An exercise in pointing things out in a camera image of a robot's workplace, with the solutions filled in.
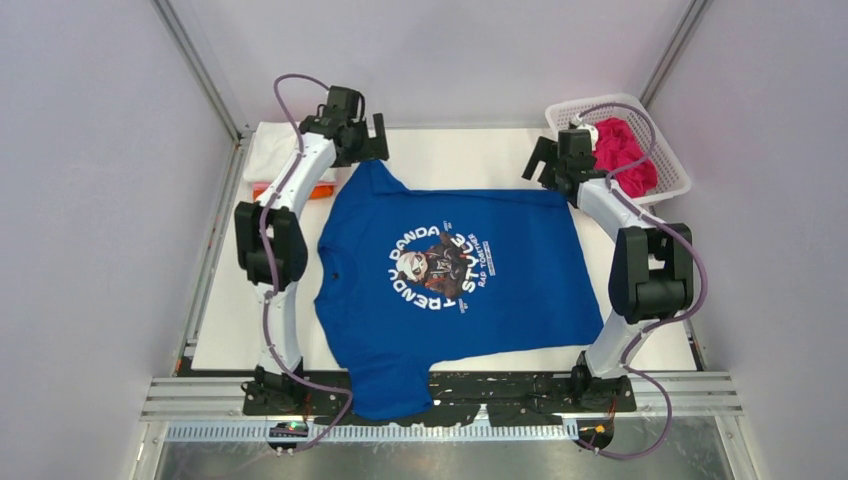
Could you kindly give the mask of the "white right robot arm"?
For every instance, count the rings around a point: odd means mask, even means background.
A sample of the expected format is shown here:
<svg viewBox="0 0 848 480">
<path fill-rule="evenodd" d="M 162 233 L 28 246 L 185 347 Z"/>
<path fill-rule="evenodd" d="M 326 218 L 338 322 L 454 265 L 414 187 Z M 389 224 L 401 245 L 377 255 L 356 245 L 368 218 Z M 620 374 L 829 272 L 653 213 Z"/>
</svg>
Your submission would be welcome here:
<svg viewBox="0 0 848 480">
<path fill-rule="evenodd" d="M 539 137 L 522 176 L 561 194 L 614 242 L 607 287 L 612 310 L 568 380 L 574 403 L 596 410 L 611 392 L 622 392 L 630 361 L 647 335 L 691 307 L 693 234 L 688 225 L 667 223 L 637 205 L 607 171 L 598 169 L 586 130 Z"/>
</svg>

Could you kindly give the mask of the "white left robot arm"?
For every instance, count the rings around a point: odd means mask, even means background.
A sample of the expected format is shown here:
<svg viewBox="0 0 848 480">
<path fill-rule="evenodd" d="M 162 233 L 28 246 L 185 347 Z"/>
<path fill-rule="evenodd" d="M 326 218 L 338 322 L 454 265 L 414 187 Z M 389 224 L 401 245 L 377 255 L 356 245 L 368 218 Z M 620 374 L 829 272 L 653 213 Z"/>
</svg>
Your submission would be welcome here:
<svg viewBox="0 0 848 480">
<path fill-rule="evenodd" d="M 301 370 L 295 317 L 298 282 L 309 259 L 303 208 L 327 170 L 389 158 L 383 116 L 368 117 L 365 105 L 359 91 L 329 87 L 316 112 L 297 123 L 295 147 L 269 187 L 234 211 L 237 261 L 262 307 L 263 345 L 242 388 L 250 400 L 268 396 L 284 414 L 305 405 L 311 385 Z"/>
</svg>

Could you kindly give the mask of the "blue panda print t-shirt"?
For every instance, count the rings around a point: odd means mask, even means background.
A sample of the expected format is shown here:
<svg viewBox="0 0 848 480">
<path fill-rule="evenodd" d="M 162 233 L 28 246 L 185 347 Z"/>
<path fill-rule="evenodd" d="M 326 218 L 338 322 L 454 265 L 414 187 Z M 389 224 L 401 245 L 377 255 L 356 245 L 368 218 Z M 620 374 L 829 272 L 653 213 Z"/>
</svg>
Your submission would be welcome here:
<svg viewBox="0 0 848 480">
<path fill-rule="evenodd" d="M 314 306 L 371 421 L 429 410 L 444 361 L 584 346 L 603 319 L 570 207 L 546 190 L 411 190 L 379 161 L 340 190 Z"/>
</svg>

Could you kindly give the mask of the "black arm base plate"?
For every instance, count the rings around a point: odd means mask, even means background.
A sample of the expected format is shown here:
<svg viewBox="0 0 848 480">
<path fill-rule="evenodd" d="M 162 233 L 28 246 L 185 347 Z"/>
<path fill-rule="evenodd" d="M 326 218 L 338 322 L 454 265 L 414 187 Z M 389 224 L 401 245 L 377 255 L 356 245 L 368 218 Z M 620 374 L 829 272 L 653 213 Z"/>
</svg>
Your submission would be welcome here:
<svg viewBox="0 0 848 480">
<path fill-rule="evenodd" d="M 244 393 L 242 412 L 247 416 L 293 416 L 329 425 L 347 401 L 339 391 L 350 388 L 349 376 L 311 371 L 307 378 L 334 390 L 307 387 L 258 369 L 253 377 L 239 382 Z M 373 421 L 349 412 L 339 424 L 466 426 L 485 413 L 496 427 L 547 426 L 554 424 L 559 414 L 599 414 L 607 419 L 636 410 L 632 384 L 624 377 L 584 381 L 563 372 L 432 372 L 428 389 L 434 404 L 421 413 Z"/>
</svg>

